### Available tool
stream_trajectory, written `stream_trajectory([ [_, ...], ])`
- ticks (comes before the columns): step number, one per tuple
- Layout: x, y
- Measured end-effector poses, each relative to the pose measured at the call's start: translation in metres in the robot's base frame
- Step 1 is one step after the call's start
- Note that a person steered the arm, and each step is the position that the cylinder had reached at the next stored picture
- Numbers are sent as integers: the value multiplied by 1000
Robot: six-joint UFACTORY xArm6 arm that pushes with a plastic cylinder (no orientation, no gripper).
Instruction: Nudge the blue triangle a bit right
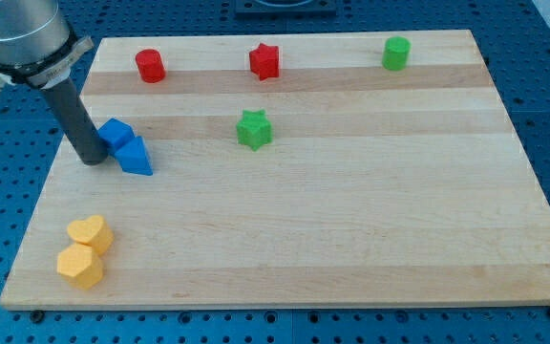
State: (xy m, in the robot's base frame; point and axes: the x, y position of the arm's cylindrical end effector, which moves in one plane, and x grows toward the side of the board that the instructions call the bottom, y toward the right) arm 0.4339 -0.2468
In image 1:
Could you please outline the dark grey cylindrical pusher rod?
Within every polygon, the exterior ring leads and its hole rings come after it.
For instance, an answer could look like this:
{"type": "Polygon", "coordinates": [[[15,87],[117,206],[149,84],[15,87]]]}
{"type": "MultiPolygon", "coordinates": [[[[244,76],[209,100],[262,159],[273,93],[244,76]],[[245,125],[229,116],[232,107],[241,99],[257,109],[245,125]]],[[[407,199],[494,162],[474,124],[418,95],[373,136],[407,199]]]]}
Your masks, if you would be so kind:
{"type": "Polygon", "coordinates": [[[40,92],[81,161],[86,165],[105,161],[108,157],[106,144],[99,136],[73,81],[66,78],[40,92]]]}

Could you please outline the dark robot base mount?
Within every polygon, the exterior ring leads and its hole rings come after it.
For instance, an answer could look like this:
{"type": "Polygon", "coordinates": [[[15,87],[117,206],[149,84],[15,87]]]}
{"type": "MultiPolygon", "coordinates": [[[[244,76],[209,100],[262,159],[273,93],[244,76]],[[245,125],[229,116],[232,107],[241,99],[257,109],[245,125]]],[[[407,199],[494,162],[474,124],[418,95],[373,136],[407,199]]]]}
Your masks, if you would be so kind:
{"type": "Polygon", "coordinates": [[[234,0],[237,17],[259,15],[335,14],[337,0],[234,0]]]}

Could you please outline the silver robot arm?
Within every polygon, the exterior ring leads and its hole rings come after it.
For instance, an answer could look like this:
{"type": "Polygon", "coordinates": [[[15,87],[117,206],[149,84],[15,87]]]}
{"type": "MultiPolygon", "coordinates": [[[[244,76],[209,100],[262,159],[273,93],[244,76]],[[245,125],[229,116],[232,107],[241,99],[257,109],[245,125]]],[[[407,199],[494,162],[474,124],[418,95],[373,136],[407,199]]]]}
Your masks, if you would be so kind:
{"type": "Polygon", "coordinates": [[[71,79],[73,65],[94,43],[78,36],[53,0],[0,0],[0,76],[41,92],[86,165],[108,157],[106,144],[71,79]]]}

